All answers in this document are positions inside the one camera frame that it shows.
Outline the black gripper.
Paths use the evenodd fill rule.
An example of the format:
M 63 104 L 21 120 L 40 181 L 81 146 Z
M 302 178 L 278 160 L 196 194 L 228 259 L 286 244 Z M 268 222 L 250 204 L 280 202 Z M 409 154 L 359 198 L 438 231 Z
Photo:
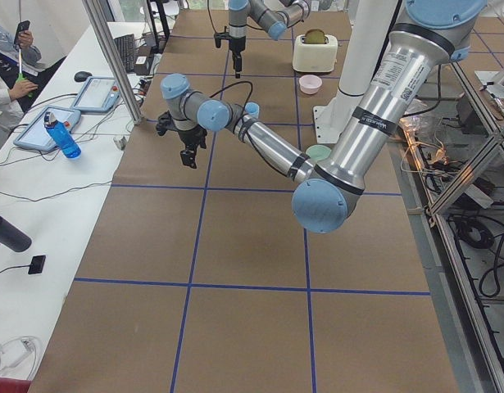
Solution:
M 182 164 L 196 168 L 197 149 L 206 149 L 207 131 L 199 124 L 180 125 L 169 111 L 161 114 L 157 119 L 157 134 L 163 136 L 167 131 L 174 131 L 179 135 L 180 141 L 184 144 L 184 149 L 180 152 Z
M 214 40 L 216 48 L 221 48 L 223 40 L 229 42 L 229 50 L 232 52 L 234 76 L 236 79 L 240 79 L 242 72 L 241 53 L 245 50 L 246 47 L 246 27 L 245 26 L 224 27 L 224 30 L 222 32 L 214 33 Z

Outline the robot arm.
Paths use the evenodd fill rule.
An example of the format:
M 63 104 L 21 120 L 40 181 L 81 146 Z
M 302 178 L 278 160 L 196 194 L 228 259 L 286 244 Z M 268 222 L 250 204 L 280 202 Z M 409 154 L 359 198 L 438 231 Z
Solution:
M 281 1 L 284 8 L 271 10 L 263 1 L 229 1 L 229 25 L 222 32 L 214 30 L 217 48 L 223 40 L 229 43 L 232 54 L 234 75 L 240 78 L 243 69 L 242 52 L 246 48 L 247 20 L 252 19 L 270 38 L 277 41 L 284 32 L 295 24 L 304 21 L 311 13 L 311 1 Z
M 229 130 L 275 171 L 297 183 L 292 209 L 314 233 L 339 228 L 365 190 L 364 177 L 435 66 L 467 57 L 470 32 L 483 1 L 408 1 L 389 33 L 390 49 L 353 110 L 329 156 L 312 160 L 242 106 L 190 87 L 182 74 L 167 75 L 161 93 L 168 109 L 159 134 L 174 131 L 184 143 L 183 164 L 195 166 L 208 132 Z

